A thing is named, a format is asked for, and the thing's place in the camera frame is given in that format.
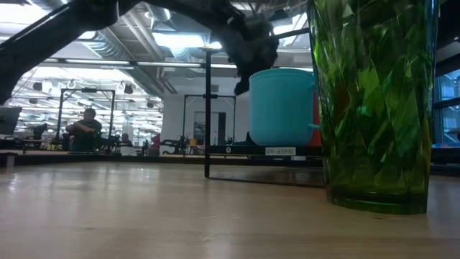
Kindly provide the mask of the black aluminium table frame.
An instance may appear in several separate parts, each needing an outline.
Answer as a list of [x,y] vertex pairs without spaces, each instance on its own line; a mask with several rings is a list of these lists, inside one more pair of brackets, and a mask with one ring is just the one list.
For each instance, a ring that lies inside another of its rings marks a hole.
[[[14,153],[0,153],[0,168],[5,168],[7,158],[12,156],[15,165],[44,165],[53,163],[87,163],[87,162],[120,162],[120,163],[172,163],[203,165],[204,158],[172,158],[172,157],[142,157],[120,155],[18,155]],[[212,158],[212,165],[245,165],[245,166],[279,166],[299,168],[321,168],[319,158],[309,160],[248,160],[233,158]]]

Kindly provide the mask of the green faceted transparent cup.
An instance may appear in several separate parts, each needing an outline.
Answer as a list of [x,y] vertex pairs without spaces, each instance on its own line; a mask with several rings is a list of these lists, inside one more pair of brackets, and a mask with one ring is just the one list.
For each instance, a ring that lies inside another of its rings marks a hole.
[[326,197],[423,214],[439,0],[309,0]]

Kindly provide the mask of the small orange cup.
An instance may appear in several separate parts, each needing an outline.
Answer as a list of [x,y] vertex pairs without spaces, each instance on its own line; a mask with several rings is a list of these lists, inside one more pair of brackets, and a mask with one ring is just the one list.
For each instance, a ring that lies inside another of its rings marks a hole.
[[[319,118],[319,105],[318,105],[318,97],[316,91],[313,92],[313,123],[316,125],[320,124]],[[321,131],[319,129],[314,129],[312,134],[312,139],[310,141],[310,146],[321,146]]]

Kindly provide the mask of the dark computer monitor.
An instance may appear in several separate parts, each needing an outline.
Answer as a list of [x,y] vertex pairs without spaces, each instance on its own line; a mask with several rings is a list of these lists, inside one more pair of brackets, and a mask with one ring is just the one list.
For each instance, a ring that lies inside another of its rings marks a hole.
[[21,107],[0,107],[0,135],[14,133],[21,111]]

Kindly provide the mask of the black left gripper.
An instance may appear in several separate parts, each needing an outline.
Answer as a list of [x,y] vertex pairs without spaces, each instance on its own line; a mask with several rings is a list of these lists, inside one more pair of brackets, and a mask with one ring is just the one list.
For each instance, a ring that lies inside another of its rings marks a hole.
[[234,95],[248,92],[252,74],[270,69],[277,60],[279,40],[272,36],[273,25],[259,14],[247,16],[231,7],[216,36],[229,61],[237,68],[240,81]]

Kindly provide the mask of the person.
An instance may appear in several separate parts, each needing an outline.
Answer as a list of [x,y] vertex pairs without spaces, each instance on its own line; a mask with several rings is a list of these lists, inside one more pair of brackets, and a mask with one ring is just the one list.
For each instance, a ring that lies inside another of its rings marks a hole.
[[96,120],[96,110],[87,108],[83,112],[83,118],[68,125],[65,130],[73,136],[70,150],[73,152],[93,152],[96,137],[102,129],[101,123]]
[[136,151],[134,146],[129,139],[129,135],[127,133],[123,133],[121,135],[121,139],[119,142],[119,151],[123,156],[134,156],[136,155]]

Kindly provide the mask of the light blue plastic mug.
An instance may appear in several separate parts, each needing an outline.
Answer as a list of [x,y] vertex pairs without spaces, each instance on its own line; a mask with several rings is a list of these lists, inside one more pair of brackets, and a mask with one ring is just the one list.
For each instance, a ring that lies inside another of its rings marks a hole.
[[313,73],[292,68],[260,71],[249,78],[249,135],[261,146],[304,146],[313,122]]

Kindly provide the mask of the wooden cutting board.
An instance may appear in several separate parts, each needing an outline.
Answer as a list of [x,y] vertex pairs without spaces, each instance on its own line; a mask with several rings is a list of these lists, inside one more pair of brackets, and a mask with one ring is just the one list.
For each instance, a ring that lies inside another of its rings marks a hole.
[[[212,155],[221,155],[224,150],[224,146],[211,146],[211,100],[216,99],[217,95],[211,93],[211,58],[212,55],[218,53],[219,49],[213,49],[212,47],[206,46],[203,48],[203,51],[206,54],[206,61],[204,63],[204,68],[206,70],[206,92],[203,95],[205,99],[205,123],[206,123],[206,133],[205,133],[205,158],[204,158],[204,177],[207,179],[214,180],[215,177],[210,175],[211,164],[215,162],[217,165],[223,165],[224,160],[221,158],[212,158]],[[298,170],[299,173],[305,173],[308,177],[305,182],[299,182],[296,180],[297,173],[291,173],[289,175],[288,181],[281,182],[276,181],[275,178],[267,178],[264,176],[257,176],[256,178],[228,178],[228,181],[235,182],[245,182],[245,183],[263,183],[263,184],[274,184],[281,186],[299,186],[299,187],[308,187],[308,188],[324,188],[324,181],[320,179],[319,173],[319,147],[296,147],[296,151],[299,151],[302,155],[306,156],[304,161],[295,161],[295,160],[238,160],[235,165],[244,165],[244,166],[272,166],[272,167],[283,167],[289,168],[293,167]]]

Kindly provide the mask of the black background station frame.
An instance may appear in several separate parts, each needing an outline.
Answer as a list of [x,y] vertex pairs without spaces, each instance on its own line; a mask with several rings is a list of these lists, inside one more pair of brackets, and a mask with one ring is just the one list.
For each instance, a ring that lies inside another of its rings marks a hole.
[[234,140],[236,131],[236,97],[211,95],[211,108],[206,108],[205,95],[184,95],[184,137],[194,145],[225,145]]
[[112,134],[112,128],[114,125],[114,108],[115,108],[115,97],[116,92],[115,90],[105,90],[105,89],[97,89],[97,88],[62,88],[60,90],[60,103],[58,109],[58,117],[57,117],[57,129],[55,135],[55,141],[60,139],[60,131],[61,131],[61,122],[62,122],[62,114],[63,114],[63,104],[67,101],[75,92],[82,92],[82,93],[98,93],[98,92],[108,92],[111,93],[112,97],[109,99],[111,102],[111,110],[110,110],[110,120],[109,120],[109,136]]

